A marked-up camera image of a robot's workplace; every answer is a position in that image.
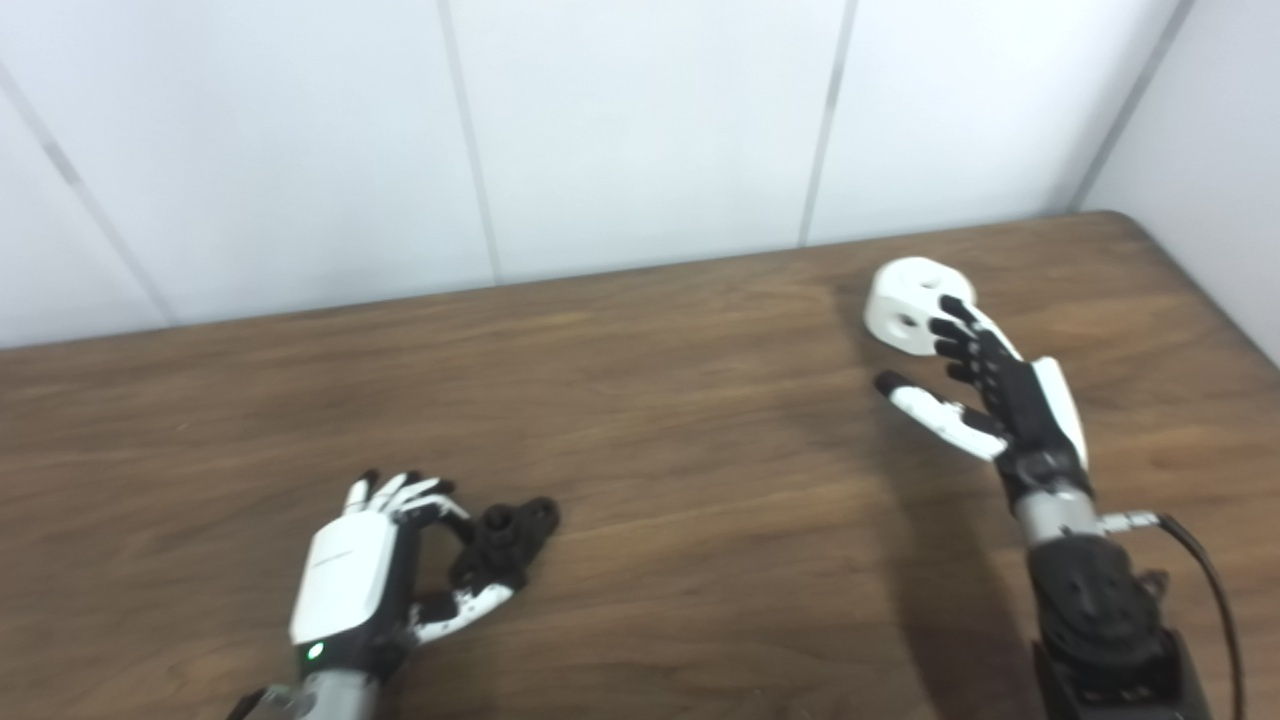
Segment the wood grain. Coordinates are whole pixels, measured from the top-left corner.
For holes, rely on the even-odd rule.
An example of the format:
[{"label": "wood grain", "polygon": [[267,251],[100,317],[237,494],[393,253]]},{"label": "wood grain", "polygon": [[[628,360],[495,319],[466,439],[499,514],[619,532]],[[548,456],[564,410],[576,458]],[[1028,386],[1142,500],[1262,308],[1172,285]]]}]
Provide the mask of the wood grain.
[{"label": "wood grain", "polygon": [[[1062,361],[1102,507],[1172,511],[1211,548],[1275,717],[1280,374],[1111,214],[0,354],[0,716],[220,719],[292,680],[306,544],[367,466],[564,512],[532,585],[425,648],[387,719],[1041,716],[992,471],[870,387],[947,384],[861,329],[904,255]],[[1196,568],[1125,542],[1172,571],[1225,710]]]}]

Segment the white robotic hand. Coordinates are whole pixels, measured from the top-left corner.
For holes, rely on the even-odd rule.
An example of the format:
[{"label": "white robotic hand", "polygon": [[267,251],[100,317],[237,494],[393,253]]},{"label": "white robotic hand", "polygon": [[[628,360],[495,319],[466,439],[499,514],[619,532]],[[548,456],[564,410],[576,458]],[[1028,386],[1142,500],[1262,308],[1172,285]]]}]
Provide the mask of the white robotic hand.
[{"label": "white robotic hand", "polygon": [[[303,687],[285,705],[298,717],[371,717],[378,688],[412,648],[466,628],[525,587],[526,569],[559,524],[548,498],[495,505],[472,521],[448,480],[402,473],[370,496],[376,480],[375,470],[356,480],[342,515],[311,539],[289,624]],[[463,547],[449,589],[419,598],[419,536],[435,523]]]}]

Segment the robotic hand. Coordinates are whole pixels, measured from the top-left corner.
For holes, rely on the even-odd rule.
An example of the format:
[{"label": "robotic hand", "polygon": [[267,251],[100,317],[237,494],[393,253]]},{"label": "robotic hand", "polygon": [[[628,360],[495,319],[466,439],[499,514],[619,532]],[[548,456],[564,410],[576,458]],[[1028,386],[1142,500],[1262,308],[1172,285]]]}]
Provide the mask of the robotic hand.
[{"label": "robotic hand", "polygon": [[1108,534],[1158,525],[1197,556],[1220,602],[1243,717],[1234,621],[1203,548],[1166,515],[1098,516],[1075,402],[1052,357],[1028,363],[973,305],[943,295],[933,318],[947,374],[974,387],[987,413],[948,401],[895,372],[876,387],[961,450],[995,462],[1028,544],[1041,641],[1033,655],[1051,720],[1208,720],[1196,669],[1176,630],[1161,621],[1164,573],[1134,575]]},{"label": "robotic hand", "polygon": [[[262,702],[306,720],[369,720],[412,648],[466,628],[525,587],[525,570],[559,524],[548,498],[495,505],[476,523],[449,497],[448,480],[403,473],[370,497],[376,482],[375,470],[356,480],[342,515],[311,539],[289,624],[302,688],[251,693],[228,720]],[[419,534],[436,523],[463,548],[451,589],[416,600]]]}]

